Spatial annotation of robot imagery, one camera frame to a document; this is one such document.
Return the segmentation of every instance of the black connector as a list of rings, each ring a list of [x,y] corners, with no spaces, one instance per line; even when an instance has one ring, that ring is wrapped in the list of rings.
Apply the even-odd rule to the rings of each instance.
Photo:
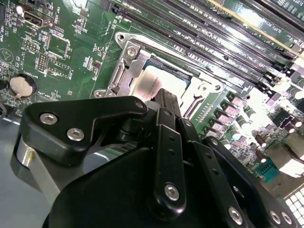
[[[267,94],[269,99],[268,99],[268,101],[266,101],[266,104],[269,105],[269,106],[272,106],[281,97],[281,95],[279,93],[269,89],[268,86],[266,86],[262,83],[259,83],[257,88],[263,94]]]
[[[0,22],[5,21],[6,6],[0,3]]]
[[[107,12],[111,12],[113,9],[114,4],[111,3],[109,0],[101,0],[99,7]]]
[[[281,111],[273,118],[272,121],[279,129],[285,129],[293,119],[293,115],[290,115],[287,111],[281,109]]]
[[[27,3],[30,3],[35,6],[47,6],[47,0],[27,0]]]
[[[304,100],[302,100],[298,105],[296,106],[298,110],[300,110],[302,113],[304,113]]]
[[[5,89],[8,86],[7,81],[0,80],[0,90]]]

